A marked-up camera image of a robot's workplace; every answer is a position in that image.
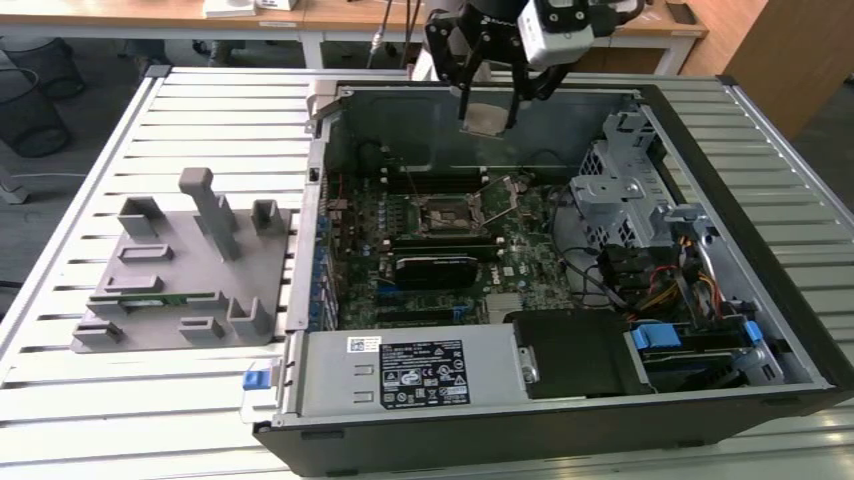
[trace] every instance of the circuit board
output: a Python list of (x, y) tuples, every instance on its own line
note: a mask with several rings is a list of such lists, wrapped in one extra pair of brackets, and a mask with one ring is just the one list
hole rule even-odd
[[(339, 330), (486, 324), (491, 294), (516, 294), (524, 310), (572, 307), (547, 228), (554, 185), (530, 186), (515, 175), (496, 174), (484, 176), (474, 194), (415, 194), (411, 189), (394, 193), (380, 177), (332, 178), (328, 190), (340, 195), (328, 202)], [(431, 238), (438, 242), (428, 249), (434, 255), (459, 248), (442, 242), (488, 238), (492, 245), (467, 251), (479, 256), (482, 249), (495, 256), (476, 263), (474, 282), (464, 288), (400, 290), (390, 239)]]

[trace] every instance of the trash bin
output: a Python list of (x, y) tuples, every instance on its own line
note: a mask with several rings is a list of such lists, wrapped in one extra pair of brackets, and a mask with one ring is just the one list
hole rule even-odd
[(43, 157), (65, 146), (71, 133), (31, 70), (0, 69), (0, 140), (21, 157)]
[(36, 72), (39, 88), (51, 99), (73, 97), (85, 88), (71, 47), (61, 38), (3, 37), (0, 50), (17, 68)]

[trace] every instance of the motherboard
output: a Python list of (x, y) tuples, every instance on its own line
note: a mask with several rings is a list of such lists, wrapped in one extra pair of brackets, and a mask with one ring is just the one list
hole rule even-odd
[(334, 174), (336, 329), (500, 323), (512, 311), (571, 308), (550, 233), (563, 184), (524, 171)]

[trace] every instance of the workbench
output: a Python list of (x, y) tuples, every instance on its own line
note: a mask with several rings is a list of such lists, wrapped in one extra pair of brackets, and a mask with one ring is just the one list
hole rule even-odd
[[(322, 43), (370, 42), (386, 9), (384, 0), (300, 0), (292, 11), (259, 9), (255, 17), (206, 19), (201, 3), (203, 0), (3, 0), (0, 36), (296, 40), (302, 42), (306, 67), (322, 69)], [(418, 43), (427, 13), (422, 8), (412, 36)], [(386, 41), (403, 42), (404, 28), (406, 1), (394, 0)], [(675, 23), (659, 1), (612, 38), (596, 39), (595, 46), (665, 50), (655, 73), (675, 75), (695, 40), (706, 33), (702, 25)]]
[[(176, 68), (144, 79), (0, 324), (0, 477), (288, 479), (242, 422), (242, 375), (267, 346), (79, 355), (72, 330), (121, 232), (129, 195), (191, 210), (185, 167), (208, 167), (232, 208), (258, 197), (295, 210), (315, 78), (404, 80), (400, 72)], [(500, 75), (496, 80), (507, 80)], [(849, 358), (854, 358), (854, 221), (738, 87), (715, 78), (571, 75), (567, 83), (655, 83)], [(667, 166), (689, 201), (690, 182)], [(294, 258), (283, 272), (287, 315)], [(459, 467), (372, 478), (851, 478), (847, 402), (717, 445)]]

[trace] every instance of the aluminum extrusion table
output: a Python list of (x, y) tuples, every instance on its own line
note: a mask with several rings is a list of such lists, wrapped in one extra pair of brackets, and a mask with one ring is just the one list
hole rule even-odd
[[(179, 173), (184, 167), (207, 166), (216, 174), (214, 188), (227, 194), (234, 208), (247, 208), (263, 196), (298, 209), (310, 144), (303, 128), (308, 82), (332, 77), (400, 80), (399, 75), (176, 68), (167, 77), (143, 81), (0, 324), (0, 477), (295, 478), (254, 440), (238, 413), (242, 374), (252, 361), (282, 355), (280, 342), (77, 355), (68, 349), (71, 332), (120, 233), (115, 215), (124, 197), (153, 195), (163, 208), (192, 209), (177, 192)], [(591, 80), (654, 81), (661, 86), (854, 358), (851, 214), (741, 90), (714, 78), (578, 75), (567, 82)], [(681, 173), (675, 180), (690, 188)], [(299, 214), (292, 228), (299, 230)], [(291, 258), (282, 307), (292, 265)], [(851, 478), (851, 406), (854, 402), (810, 417), (777, 420), (707, 447), (371, 478)]]

